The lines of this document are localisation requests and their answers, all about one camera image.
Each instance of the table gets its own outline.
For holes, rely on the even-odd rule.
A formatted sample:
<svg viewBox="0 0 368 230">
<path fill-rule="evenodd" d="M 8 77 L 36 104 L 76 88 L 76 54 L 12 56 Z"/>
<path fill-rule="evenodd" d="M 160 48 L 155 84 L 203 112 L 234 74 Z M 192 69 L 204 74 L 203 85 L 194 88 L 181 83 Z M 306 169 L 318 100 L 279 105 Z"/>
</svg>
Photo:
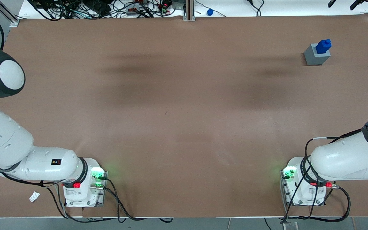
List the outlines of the table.
<svg viewBox="0 0 368 230">
<path fill-rule="evenodd" d="M 116 6 L 122 8 L 122 4 L 116 1 Z M 257 11 L 246 0 L 200 0 L 200 3 L 211 7 L 225 16 L 230 17 L 252 17 L 256 16 Z M 368 13 L 368 3 L 364 2 L 358 5 L 354 10 L 350 10 L 353 0 L 337 0 L 331 7 L 327 7 L 329 0 L 265 0 L 261 9 L 262 16 L 330 16 L 330 15 L 357 15 Z M 195 3 L 196 17 L 207 16 L 207 9 L 198 3 Z M 183 11 L 176 10 L 171 16 L 182 16 Z M 42 16 L 35 11 L 27 0 L 24 1 L 19 16 L 30 19 L 42 19 Z M 220 17 L 217 13 L 211 17 Z"/>
<path fill-rule="evenodd" d="M 325 38 L 332 57 L 306 66 Z M 308 139 L 368 119 L 368 15 L 25 19 L 4 50 L 26 85 L 0 109 L 35 145 L 96 159 L 137 217 L 282 216 L 279 170 Z M 368 181 L 339 185 L 351 215 L 368 216 Z M 334 192 L 314 215 L 342 215 L 344 202 Z M 72 214 L 116 215 L 110 196 Z M 57 215 L 47 191 L 0 177 L 0 217 Z"/>
</svg>

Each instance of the blue block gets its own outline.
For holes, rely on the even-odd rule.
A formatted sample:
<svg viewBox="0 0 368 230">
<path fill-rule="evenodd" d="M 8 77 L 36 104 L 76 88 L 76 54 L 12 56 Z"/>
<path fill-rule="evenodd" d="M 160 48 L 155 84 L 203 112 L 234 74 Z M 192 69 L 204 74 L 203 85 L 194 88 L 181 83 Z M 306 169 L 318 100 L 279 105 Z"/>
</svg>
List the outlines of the blue block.
<svg viewBox="0 0 368 230">
<path fill-rule="evenodd" d="M 318 54 L 325 54 L 330 49 L 330 47 L 332 47 L 330 39 L 321 40 L 316 46 L 316 52 Z"/>
</svg>

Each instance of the wires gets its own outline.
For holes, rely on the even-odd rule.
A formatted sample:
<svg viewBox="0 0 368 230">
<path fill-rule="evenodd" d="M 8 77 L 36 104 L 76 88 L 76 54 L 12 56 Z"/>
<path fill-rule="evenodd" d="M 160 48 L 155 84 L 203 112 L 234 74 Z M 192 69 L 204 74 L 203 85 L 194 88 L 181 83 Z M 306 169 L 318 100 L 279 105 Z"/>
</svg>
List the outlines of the wires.
<svg viewBox="0 0 368 230">
<path fill-rule="evenodd" d="M 60 12 L 60 17 L 58 19 L 55 19 L 52 15 L 51 16 L 51 19 L 48 18 L 47 16 L 45 16 L 43 13 L 41 13 L 38 8 L 35 6 L 35 4 L 31 1 L 31 0 L 28 0 L 29 4 L 31 4 L 31 6 L 42 16 L 44 17 L 45 19 L 48 19 L 49 21 L 51 22 L 57 22 L 59 21 L 62 16 L 63 16 L 63 13 L 65 12 L 65 7 L 64 7 L 64 4 L 63 4 L 63 1 L 62 0 L 58 0 L 60 5 L 62 6 L 62 9 L 61 9 L 61 12 Z"/>
<path fill-rule="evenodd" d="M 205 6 L 204 4 L 200 3 L 198 0 L 195 0 L 198 4 L 200 4 L 201 6 L 204 6 L 205 8 L 207 9 L 212 9 L 212 8 L 209 8 L 208 6 Z M 222 17 L 226 17 L 225 15 L 223 15 L 222 13 L 216 11 L 215 9 L 212 9 L 213 11 L 217 12 L 219 15 L 221 15 Z"/>
<path fill-rule="evenodd" d="M 265 220 L 265 224 L 266 224 L 266 226 L 268 226 L 269 230 L 272 230 L 271 227 L 269 226 L 268 222 L 266 221 L 266 218 L 264 218 L 264 220 Z"/>
<path fill-rule="evenodd" d="M 113 187 L 114 191 L 112 191 L 111 189 L 104 187 L 104 189 L 109 192 L 111 194 L 111 196 L 114 197 L 114 199 L 116 200 L 116 205 L 117 205 L 117 220 L 119 221 L 119 223 L 123 223 L 124 221 L 120 221 L 120 213 L 119 213 L 119 206 L 121 208 L 121 210 L 123 211 L 123 213 L 132 221 L 143 221 L 145 220 L 144 218 L 135 218 L 132 215 L 130 215 L 130 213 L 126 210 L 126 208 L 124 207 L 123 203 L 120 201 L 118 195 L 117 195 L 117 191 L 116 188 L 114 186 L 114 183 L 110 180 L 105 178 L 108 182 L 110 182 L 111 186 Z M 164 223 L 171 223 L 173 221 L 173 219 L 169 220 L 169 221 L 165 221 L 163 219 L 160 218 L 160 221 L 164 222 Z"/>
<path fill-rule="evenodd" d="M 263 4 L 265 3 L 265 2 L 264 2 L 264 0 L 261 0 L 261 1 L 262 1 L 262 4 L 261 4 L 261 6 L 260 6 L 259 8 L 257 8 L 257 7 L 254 5 L 253 1 L 254 1 L 254 0 L 248 0 L 248 2 L 249 2 L 249 3 L 251 3 L 251 6 L 252 6 L 254 9 L 256 9 L 256 10 L 257 10 L 257 17 L 258 17 L 258 16 L 261 16 L 261 11 L 260 11 L 260 9 L 262 8 Z"/>
<path fill-rule="evenodd" d="M 322 218 L 318 218 L 318 217 L 309 217 L 309 219 L 317 220 L 317 221 L 323 221 L 323 222 L 332 222 L 332 223 L 344 221 L 349 216 L 350 207 L 351 207 L 351 200 L 350 200 L 349 193 L 347 193 L 346 190 L 344 190 L 340 186 L 339 186 L 339 189 L 346 195 L 346 199 L 347 199 L 347 208 L 346 208 L 346 212 L 344 213 L 344 215 L 339 219 L 333 219 L 333 220 L 322 219 Z"/>
<path fill-rule="evenodd" d="M 1 26 L 1 23 L 0 23 L 0 32 L 1 32 L 1 50 L 4 48 L 4 44 L 5 44 L 5 35 L 4 35 L 4 30 Z"/>
<path fill-rule="evenodd" d="M 304 174 L 302 176 L 302 179 L 299 181 L 298 185 L 296 186 L 295 192 L 293 193 L 293 195 L 291 197 L 291 201 L 289 202 L 288 209 L 286 210 L 285 217 L 283 218 L 283 220 L 282 220 L 281 223 L 287 222 L 288 214 L 289 214 L 289 210 L 290 210 L 290 207 L 292 205 L 292 202 L 293 202 L 293 198 L 295 197 L 295 194 L 298 191 L 298 189 L 299 189 L 299 187 L 301 185 L 301 182 L 303 181 L 303 179 L 305 178 L 305 176 L 307 175 L 307 173 L 309 172 L 309 170 L 311 169 L 315 174 L 317 174 L 316 171 L 314 170 L 311 162 L 309 161 L 309 156 L 308 156 L 308 145 L 309 145 L 309 143 L 311 141 L 313 141 L 313 140 L 318 140 L 318 139 L 333 139 L 333 141 L 330 142 L 330 143 L 333 143 L 333 142 L 335 142 L 336 140 L 338 140 L 340 138 L 350 137 L 350 136 L 352 136 L 352 135 L 354 135 L 354 134 L 356 134 L 358 132 L 360 132 L 360 130 L 354 130 L 354 131 L 349 132 L 347 134 L 343 134 L 343 135 L 341 135 L 339 137 L 315 137 L 315 138 L 311 138 L 310 140 L 308 140 L 308 142 L 305 145 L 305 158 L 304 158 L 304 160 L 306 160 L 308 162 L 309 167 L 307 169 L 305 169 Z M 347 198 L 346 212 L 345 212 L 345 214 L 341 218 L 339 218 L 339 219 L 333 219 L 333 220 L 328 220 L 328 219 L 322 219 L 322 218 L 317 218 L 317 217 L 312 217 L 311 216 L 312 213 L 313 213 L 314 204 L 316 202 L 317 191 L 318 191 L 318 183 L 319 183 L 319 180 L 317 179 L 316 180 L 316 191 L 315 191 L 315 195 L 314 195 L 314 199 L 313 199 L 313 204 L 311 206 L 311 210 L 310 210 L 309 216 L 308 217 L 296 217 L 296 218 L 290 217 L 290 218 L 291 219 L 293 219 L 293 218 L 294 219 L 303 219 L 303 220 L 306 220 L 306 219 L 314 219 L 314 220 L 324 221 L 324 222 L 339 222 L 339 221 L 345 220 L 348 217 L 349 212 L 350 212 L 351 201 L 350 201 L 349 194 L 343 188 L 341 188 L 341 187 L 339 187 L 339 189 L 342 190 L 342 192 L 346 195 L 346 198 Z M 332 190 L 327 194 L 327 196 L 323 199 L 323 202 L 321 204 L 319 204 L 319 206 L 323 205 L 326 202 L 326 200 L 329 198 L 329 196 L 331 195 L 331 193 L 332 193 Z"/>
</svg>

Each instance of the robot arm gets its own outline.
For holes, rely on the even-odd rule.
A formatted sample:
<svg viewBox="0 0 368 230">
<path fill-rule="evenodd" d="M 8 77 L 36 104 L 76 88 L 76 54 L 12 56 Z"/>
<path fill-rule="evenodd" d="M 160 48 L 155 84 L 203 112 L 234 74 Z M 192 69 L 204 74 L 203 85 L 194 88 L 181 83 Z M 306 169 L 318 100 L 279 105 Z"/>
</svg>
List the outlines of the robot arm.
<svg viewBox="0 0 368 230">
<path fill-rule="evenodd" d="M 315 148 L 310 162 L 320 180 L 368 180 L 368 123 L 352 136 Z"/>
<path fill-rule="evenodd" d="M 282 180 L 286 200 L 308 206 L 323 203 L 326 182 L 368 180 L 368 122 L 352 135 L 316 147 L 307 158 L 291 159 L 282 170 Z"/>
<path fill-rule="evenodd" d="M 0 98 L 19 93 L 25 85 L 20 64 L 0 49 Z M 103 198 L 105 172 L 90 158 L 58 147 L 37 147 L 32 135 L 0 111 L 0 176 L 63 183 L 70 207 L 95 207 Z"/>
</svg>

